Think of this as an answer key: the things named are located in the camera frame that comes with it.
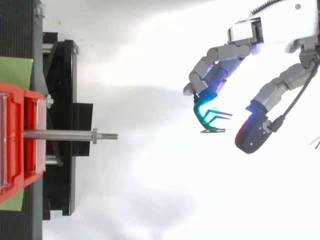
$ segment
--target black metal bracket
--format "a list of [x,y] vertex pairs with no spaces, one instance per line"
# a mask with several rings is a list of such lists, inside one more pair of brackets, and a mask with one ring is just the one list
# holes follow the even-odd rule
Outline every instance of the black metal bracket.
[[[51,52],[43,54],[43,75],[54,99],[47,111],[48,128],[91,131],[93,104],[77,103],[75,42],[44,32],[43,43],[52,44]],[[75,210],[76,157],[89,156],[90,142],[48,141],[46,152],[60,156],[61,164],[47,165],[43,174],[43,220],[50,220],[52,210],[70,216]]]

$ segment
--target red plastic bin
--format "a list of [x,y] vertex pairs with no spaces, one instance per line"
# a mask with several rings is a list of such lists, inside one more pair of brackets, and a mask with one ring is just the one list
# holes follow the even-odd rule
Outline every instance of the red plastic bin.
[[25,186],[24,94],[22,89],[0,82],[0,203]]
[[[24,129],[47,129],[47,102],[40,93],[24,91]],[[24,140],[24,186],[36,181],[46,169],[46,140]]]
[[24,140],[24,129],[46,129],[46,115],[44,96],[0,82],[0,204],[46,169],[46,141]]

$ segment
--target threaded metal rod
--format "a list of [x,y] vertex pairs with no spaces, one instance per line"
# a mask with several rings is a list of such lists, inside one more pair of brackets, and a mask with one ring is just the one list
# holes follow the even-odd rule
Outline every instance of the threaded metal rod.
[[90,142],[94,144],[97,140],[117,140],[118,134],[98,133],[95,128],[93,131],[75,131],[75,130],[25,130],[23,137],[25,139],[41,139],[52,141],[75,141]]

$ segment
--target bolt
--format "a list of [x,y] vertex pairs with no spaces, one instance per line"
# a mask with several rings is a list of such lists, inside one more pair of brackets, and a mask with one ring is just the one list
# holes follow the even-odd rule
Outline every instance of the bolt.
[[102,134],[102,139],[118,140],[118,134],[103,133],[103,134]]
[[94,128],[93,135],[92,135],[92,142],[93,144],[97,144],[97,141],[98,141],[98,129]]
[[34,14],[39,19],[44,19],[46,17],[45,14],[46,6],[43,3],[39,3],[34,10]]
[[50,108],[51,108],[51,105],[54,104],[55,101],[51,98],[51,95],[50,95],[50,94],[47,95],[45,99],[46,99],[46,107],[47,107],[48,109],[50,109]]
[[73,47],[73,53],[74,53],[74,55],[79,55],[80,49],[79,49],[78,46],[74,46],[74,47]]

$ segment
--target robotic hand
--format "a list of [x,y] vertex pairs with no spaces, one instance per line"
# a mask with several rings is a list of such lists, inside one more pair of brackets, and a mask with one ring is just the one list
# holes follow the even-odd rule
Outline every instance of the robotic hand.
[[[205,132],[224,132],[212,126],[215,119],[229,119],[231,114],[201,109],[214,103],[227,78],[249,55],[260,52],[261,46],[286,43],[285,51],[300,49],[300,63],[294,64],[265,84],[246,108],[252,114],[239,130],[235,145],[247,154],[257,151],[272,133],[283,124],[287,114],[299,100],[320,65],[319,17],[320,0],[269,0],[253,10],[249,18],[235,23],[228,30],[228,44],[209,49],[189,75],[190,83],[183,94],[194,97],[194,112]],[[282,95],[302,87],[286,112],[271,122],[267,113]],[[212,119],[208,114],[214,113]]]

